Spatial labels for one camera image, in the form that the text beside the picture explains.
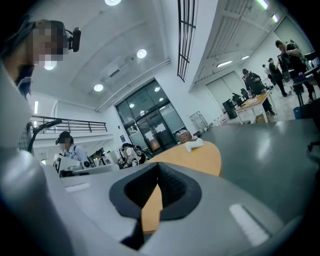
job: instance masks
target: gray floor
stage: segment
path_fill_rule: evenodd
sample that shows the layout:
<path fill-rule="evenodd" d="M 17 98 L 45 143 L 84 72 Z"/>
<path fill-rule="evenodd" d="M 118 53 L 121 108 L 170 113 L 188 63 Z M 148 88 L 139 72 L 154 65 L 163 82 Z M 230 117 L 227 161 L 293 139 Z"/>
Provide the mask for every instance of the gray floor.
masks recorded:
<path fill-rule="evenodd" d="M 288 93 L 291 90 L 292 80 L 284 83 L 284 90 Z M 272 89 L 272 99 L 275 104 L 275 108 L 277 110 L 277 114 L 275 116 L 271 116 L 271 121 L 285 121 L 285 120 L 294 120 L 294 108 L 299 107 L 299 102 L 297 95 L 292 92 L 291 95 L 287 97 L 283 97 L 279 87 L 276 85 L 276 90 Z M 318 86 L 314 86 L 315 94 L 317 98 L 320 98 L 320 89 Z M 307 88 L 304 87 L 304 92 L 302 93 L 302 100 L 304 104 L 307 104 L 309 99 L 309 94 Z M 241 113 L 241 118 L 243 121 L 251 121 L 251 123 L 255 122 L 255 116 L 253 115 L 252 110 L 248 110 Z M 240 122 L 239 117 L 234 119 L 228 119 L 227 123 L 238 123 Z"/>
<path fill-rule="evenodd" d="M 312 119 L 216 126 L 202 135 L 220 150 L 221 176 L 261 200 L 285 223 L 304 212 L 315 187 L 318 166 L 306 149 L 319 137 Z"/>

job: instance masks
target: wooden table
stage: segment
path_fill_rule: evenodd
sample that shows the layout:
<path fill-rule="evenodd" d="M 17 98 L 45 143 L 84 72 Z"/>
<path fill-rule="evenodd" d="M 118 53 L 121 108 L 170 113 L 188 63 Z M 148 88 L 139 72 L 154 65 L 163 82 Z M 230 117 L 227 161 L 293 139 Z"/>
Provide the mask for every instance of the wooden table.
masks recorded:
<path fill-rule="evenodd" d="M 148 163 L 164 162 L 187 167 L 199 172 L 219 176 L 221 171 L 221 155 L 218 148 L 211 142 L 188 153 L 182 144 L 162 152 L 151 158 Z M 142 230 L 144 234 L 152 234 L 159 225 L 162 210 L 161 190 L 157 185 L 141 212 Z"/>
<path fill-rule="evenodd" d="M 271 101 L 271 103 L 272 103 L 273 111 L 274 111 L 275 113 L 277 113 L 274 100 L 272 99 L 271 94 L 270 94 L 270 90 L 267 90 L 266 92 L 261 93 L 259 96 L 255 97 L 255 98 L 257 99 L 257 102 L 255 102 L 255 103 L 253 103 L 253 104 L 249 104 L 249 101 L 250 101 L 251 99 L 248 99 L 248 100 L 244 103 L 243 106 L 240 106 L 240 107 L 238 107 L 238 108 L 235 110 L 235 112 L 238 114 L 238 117 L 239 117 L 239 119 L 240 119 L 240 123 L 241 123 L 242 125 L 243 125 L 244 122 L 242 121 L 242 119 L 241 119 L 241 117 L 240 117 L 240 113 L 241 113 L 241 112 L 244 112 L 244 111 L 252 110 L 254 116 L 256 117 L 257 115 L 256 115 L 256 112 L 255 112 L 254 108 L 259 108 L 260 111 L 262 111 L 262 114 L 263 114 L 263 117 L 264 117 L 264 121 L 265 121 L 266 123 L 268 123 L 266 111 L 265 111 L 265 109 L 264 109 L 264 106 L 262 105 L 267 98 L 269 98 L 270 101 Z"/>

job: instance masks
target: glass door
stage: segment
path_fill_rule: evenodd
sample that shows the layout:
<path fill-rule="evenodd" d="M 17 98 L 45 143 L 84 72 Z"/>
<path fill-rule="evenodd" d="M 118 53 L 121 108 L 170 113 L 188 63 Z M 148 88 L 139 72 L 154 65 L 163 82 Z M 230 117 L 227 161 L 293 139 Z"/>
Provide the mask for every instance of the glass door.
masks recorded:
<path fill-rule="evenodd" d="M 137 121 L 139 129 L 154 154 L 168 150 L 176 145 L 176 140 L 158 110 L 146 114 Z"/>

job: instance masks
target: recessed light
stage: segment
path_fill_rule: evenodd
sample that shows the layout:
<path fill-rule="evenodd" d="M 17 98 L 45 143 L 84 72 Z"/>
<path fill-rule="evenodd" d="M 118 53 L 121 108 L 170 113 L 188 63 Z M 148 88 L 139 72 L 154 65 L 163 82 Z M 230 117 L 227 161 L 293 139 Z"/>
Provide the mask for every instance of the recessed light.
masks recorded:
<path fill-rule="evenodd" d="M 268 4 L 264 0 L 257 0 L 260 5 L 266 10 L 268 8 Z"/>
<path fill-rule="evenodd" d="M 147 51 L 145 49 L 140 49 L 140 50 L 138 50 L 136 55 L 138 58 L 143 59 L 144 57 L 146 57 Z"/>
<path fill-rule="evenodd" d="M 101 92 L 103 89 L 104 89 L 104 86 L 102 84 L 96 84 L 93 89 L 96 91 L 96 92 Z"/>
<path fill-rule="evenodd" d="M 121 0 L 104 0 L 108 6 L 116 6 L 121 2 Z"/>
<path fill-rule="evenodd" d="M 44 61 L 44 68 L 46 70 L 53 70 L 57 65 L 57 61 L 56 60 L 46 60 Z"/>
<path fill-rule="evenodd" d="M 229 63 L 231 63 L 231 62 L 232 62 L 232 60 L 227 61 L 227 62 L 224 62 L 224 63 L 221 63 L 221 64 L 217 65 L 216 67 L 219 68 L 219 67 L 224 66 L 224 65 L 227 65 L 227 64 L 229 64 Z"/>
<path fill-rule="evenodd" d="M 39 104 L 39 101 L 34 102 L 34 113 L 35 114 L 38 114 L 38 104 Z"/>
<path fill-rule="evenodd" d="M 273 15 L 273 16 L 272 16 L 272 19 L 273 19 L 275 22 L 278 22 L 278 18 L 277 18 L 276 15 Z"/>

